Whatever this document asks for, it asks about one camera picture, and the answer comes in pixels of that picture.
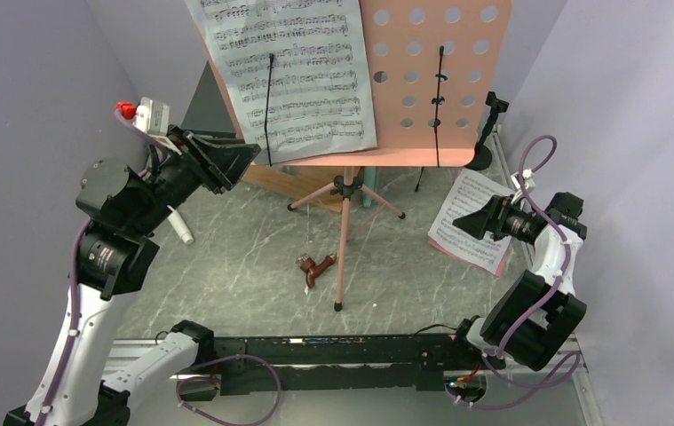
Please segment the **white sheet music page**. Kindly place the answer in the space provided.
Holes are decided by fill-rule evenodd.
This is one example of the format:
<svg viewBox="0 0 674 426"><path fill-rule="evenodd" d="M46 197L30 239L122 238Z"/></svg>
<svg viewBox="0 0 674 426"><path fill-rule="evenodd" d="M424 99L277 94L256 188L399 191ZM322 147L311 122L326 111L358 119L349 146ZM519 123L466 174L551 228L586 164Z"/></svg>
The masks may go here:
<svg viewBox="0 0 674 426"><path fill-rule="evenodd" d="M494 195L508 195L504 185L464 169L456 177L428 232L429 243L440 251L490 272L502 274L511 239L492 239L481 210Z"/></svg>
<svg viewBox="0 0 674 426"><path fill-rule="evenodd" d="M257 164L377 148L357 1L188 1Z"/></svg>

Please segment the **pink sheet music page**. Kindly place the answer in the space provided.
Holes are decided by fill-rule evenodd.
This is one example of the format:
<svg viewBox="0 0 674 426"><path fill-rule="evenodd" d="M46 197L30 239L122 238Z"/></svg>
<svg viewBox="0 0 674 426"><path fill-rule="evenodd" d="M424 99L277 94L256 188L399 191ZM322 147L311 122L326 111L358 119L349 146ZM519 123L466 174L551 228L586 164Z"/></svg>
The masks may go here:
<svg viewBox="0 0 674 426"><path fill-rule="evenodd" d="M508 257L509 257L508 250L505 250L501 259L500 259L500 262L497 264L497 266L493 266L492 264L485 265L480 260L474 260L472 258L468 258L468 257L465 257L465 256L458 256L458 255L446 250L438 242L436 242L435 240L433 240L431 238L428 239L428 243L432 247L439 250L441 253L444 253L445 255L451 256L452 258L454 258L456 260L466 262L467 264L472 265L472 266L474 266L474 267L476 267L476 268L478 268L482 271L486 271L488 273L491 273L491 274L495 275L496 277L500 277L502 275L502 273L504 271L504 268L507 264Z"/></svg>

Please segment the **black round-base mic stand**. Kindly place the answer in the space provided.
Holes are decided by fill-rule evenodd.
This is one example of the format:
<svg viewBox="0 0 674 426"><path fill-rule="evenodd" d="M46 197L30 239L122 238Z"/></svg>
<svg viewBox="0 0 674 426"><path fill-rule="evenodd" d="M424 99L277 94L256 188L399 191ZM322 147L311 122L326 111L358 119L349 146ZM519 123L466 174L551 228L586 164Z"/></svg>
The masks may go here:
<svg viewBox="0 0 674 426"><path fill-rule="evenodd" d="M480 137L474 147L474 156L465 166L468 170L486 170L493 161L493 154L485 146L486 140L493 132L500 114L507 112L510 103L500 99L494 91L490 91L486 97L486 105L489 107L488 118L480 133Z"/></svg>

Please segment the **white microphone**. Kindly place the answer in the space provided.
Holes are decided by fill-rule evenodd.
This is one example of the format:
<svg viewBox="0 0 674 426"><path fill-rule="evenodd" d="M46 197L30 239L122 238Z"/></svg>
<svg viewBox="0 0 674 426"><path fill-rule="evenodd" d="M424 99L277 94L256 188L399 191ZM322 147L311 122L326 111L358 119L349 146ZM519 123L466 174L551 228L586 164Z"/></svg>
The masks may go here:
<svg viewBox="0 0 674 426"><path fill-rule="evenodd" d="M170 214L167 217L167 220L170 223L170 226L172 227L173 231L176 233L176 235L181 239L181 241L186 244L190 245L194 243L194 236L190 229L188 228L185 220L182 218L182 216L179 214L179 212L169 206Z"/></svg>

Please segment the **black tripod mic stand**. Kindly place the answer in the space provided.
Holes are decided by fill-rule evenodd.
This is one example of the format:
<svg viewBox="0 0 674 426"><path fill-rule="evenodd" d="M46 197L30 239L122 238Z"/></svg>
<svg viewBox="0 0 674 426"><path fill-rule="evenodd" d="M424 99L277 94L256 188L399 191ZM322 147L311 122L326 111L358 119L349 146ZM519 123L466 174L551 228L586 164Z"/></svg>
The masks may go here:
<svg viewBox="0 0 674 426"><path fill-rule="evenodd" d="M420 186L421 186L421 183L422 183L422 179L423 179L423 175L424 175L424 171L425 171L425 167L421 167L420 170L419 170L419 172L418 172L418 176L417 176L417 180L416 180L416 185L415 185L415 189L414 189L414 192L416 192L416 193L417 193L417 192L419 191L419 189L420 189Z"/></svg>

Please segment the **pink music stand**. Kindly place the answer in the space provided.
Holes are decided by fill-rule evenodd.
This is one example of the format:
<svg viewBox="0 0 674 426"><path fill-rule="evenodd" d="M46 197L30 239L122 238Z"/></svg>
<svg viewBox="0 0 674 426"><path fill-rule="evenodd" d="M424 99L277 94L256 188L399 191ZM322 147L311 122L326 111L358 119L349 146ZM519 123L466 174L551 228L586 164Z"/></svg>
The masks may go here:
<svg viewBox="0 0 674 426"><path fill-rule="evenodd" d="M362 167L461 167L478 125L507 31L508 1L357 1L366 46L377 148L273 165L343 167L329 189L350 204Z"/></svg>

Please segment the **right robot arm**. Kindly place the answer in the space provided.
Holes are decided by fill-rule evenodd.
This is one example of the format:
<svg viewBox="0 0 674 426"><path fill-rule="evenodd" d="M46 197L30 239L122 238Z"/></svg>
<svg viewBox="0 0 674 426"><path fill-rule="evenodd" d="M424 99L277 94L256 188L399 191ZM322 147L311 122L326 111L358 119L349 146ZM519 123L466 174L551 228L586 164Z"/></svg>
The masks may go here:
<svg viewBox="0 0 674 426"><path fill-rule="evenodd" d="M463 320L449 356L461 368L473 367L496 350L539 371L575 331L587 310L575 295L576 254L587 237L579 221L583 199L553 195L543 214L526 212L510 196L494 195L478 211L454 220L454 227L477 240L512 237L531 245L535 260L486 317Z"/></svg>

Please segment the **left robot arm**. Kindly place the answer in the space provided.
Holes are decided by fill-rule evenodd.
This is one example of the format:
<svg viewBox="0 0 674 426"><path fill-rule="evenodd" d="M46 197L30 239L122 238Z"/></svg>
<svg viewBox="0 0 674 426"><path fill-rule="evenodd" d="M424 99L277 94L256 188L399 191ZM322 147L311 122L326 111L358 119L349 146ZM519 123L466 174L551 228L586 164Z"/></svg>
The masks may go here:
<svg viewBox="0 0 674 426"><path fill-rule="evenodd" d="M5 424L124 425L156 385L213 365L213 332L183 320L124 369L105 371L123 315L158 253L155 229L196 190L233 189L261 150L219 132L171 126L168 136L174 153L147 170L106 158L83 173L75 203L88 220L70 256L59 336L34 395L8 412Z"/></svg>

